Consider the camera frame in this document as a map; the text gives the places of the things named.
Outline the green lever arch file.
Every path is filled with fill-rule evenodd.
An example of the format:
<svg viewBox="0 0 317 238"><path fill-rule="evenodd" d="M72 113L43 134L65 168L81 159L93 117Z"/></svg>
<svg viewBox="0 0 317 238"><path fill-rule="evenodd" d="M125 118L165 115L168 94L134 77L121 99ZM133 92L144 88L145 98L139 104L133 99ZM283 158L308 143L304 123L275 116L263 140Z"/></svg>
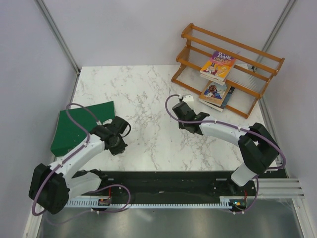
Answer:
<svg viewBox="0 0 317 238"><path fill-rule="evenodd" d="M69 110L69 114L72 118L84 127L86 131L90 131L97 126L98 120L105 122L115 117L113 101L88 106L87 108L97 117L96 119L83 108ZM79 145L86 136L86 133L71 121L66 111L61 111L58 115L57 128L51 144L51 152L56 157L64 156Z"/></svg>

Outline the tan illustrated book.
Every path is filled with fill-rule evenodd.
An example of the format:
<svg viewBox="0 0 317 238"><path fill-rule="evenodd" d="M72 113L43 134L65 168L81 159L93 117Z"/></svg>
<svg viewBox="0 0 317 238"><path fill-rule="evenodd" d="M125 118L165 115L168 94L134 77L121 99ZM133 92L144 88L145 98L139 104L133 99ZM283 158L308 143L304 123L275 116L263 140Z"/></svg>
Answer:
<svg viewBox="0 0 317 238"><path fill-rule="evenodd" d="M199 101L209 106L211 104L220 106L231 86L220 85L210 81L199 96Z"/></svg>

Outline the purple orange Roald Dahl book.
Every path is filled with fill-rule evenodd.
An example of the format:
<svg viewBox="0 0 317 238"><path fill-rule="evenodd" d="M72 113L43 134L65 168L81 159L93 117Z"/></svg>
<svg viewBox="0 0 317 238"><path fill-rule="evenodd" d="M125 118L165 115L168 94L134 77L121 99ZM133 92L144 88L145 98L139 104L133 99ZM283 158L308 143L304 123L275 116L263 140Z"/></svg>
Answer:
<svg viewBox="0 0 317 238"><path fill-rule="evenodd" d="M200 73L204 76L224 82L232 67L235 65L235 62L236 58L215 51L201 68Z"/></svg>

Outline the dark blue Nineteen Eighty-Four book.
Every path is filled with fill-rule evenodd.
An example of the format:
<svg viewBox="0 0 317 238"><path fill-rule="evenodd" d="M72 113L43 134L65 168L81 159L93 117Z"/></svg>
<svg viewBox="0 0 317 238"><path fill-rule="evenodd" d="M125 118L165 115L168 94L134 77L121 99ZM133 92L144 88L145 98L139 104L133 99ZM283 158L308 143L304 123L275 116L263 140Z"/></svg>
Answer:
<svg viewBox="0 0 317 238"><path fill-rule="evenodd" d="M227 105L229 99L231 98L231 96L232 96L234 90L235 90L235 87L232 87L232 86L231 86L231 87L230 87L230 90L228 91L228 93L227 93L226 97L224 98L222 104L221 104L220 106L211 104L210 107L212 107L213 109L216 109L216 110L222 112L222 111L224 110L224 108L226 107L226 105Z"/></svg>

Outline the red Treehouse book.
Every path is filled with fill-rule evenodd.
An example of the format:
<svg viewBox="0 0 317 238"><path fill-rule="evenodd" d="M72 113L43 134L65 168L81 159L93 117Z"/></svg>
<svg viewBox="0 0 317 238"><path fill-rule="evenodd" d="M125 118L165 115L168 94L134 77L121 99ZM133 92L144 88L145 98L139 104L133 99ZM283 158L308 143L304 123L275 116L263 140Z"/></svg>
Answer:
<svg viewBox="0 0 317 238"><path fill-rule="evenodd" d="M226 83L226 78L225 79L219 79L216 76L214 76L212 74L209 74L209 73L201 72L200 76L205 78L205 79L208 79L208 80L210 80L212 82L220 84L220 85L224 85Z"/></svg>

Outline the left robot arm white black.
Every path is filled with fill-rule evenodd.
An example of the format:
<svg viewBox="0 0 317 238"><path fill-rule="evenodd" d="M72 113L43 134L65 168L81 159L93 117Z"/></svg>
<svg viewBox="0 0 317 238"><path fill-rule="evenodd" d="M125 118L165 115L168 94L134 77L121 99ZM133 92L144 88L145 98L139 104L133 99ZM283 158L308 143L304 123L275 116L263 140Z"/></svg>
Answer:
<svg viewBox="0 0 317 238"><path fill-rule="evenodd" d="M86 138L58 161L46 166L39 164L33 171L29 198L33 207L39 204L51 214L60 212L69 200L94 191L98 195L107 193L109 184L96 169L76 177L75 174L92 158L108 150L112 155L125 151L123 138L131 131L131 125L115 116L111 123L98 124Z"/></svg>

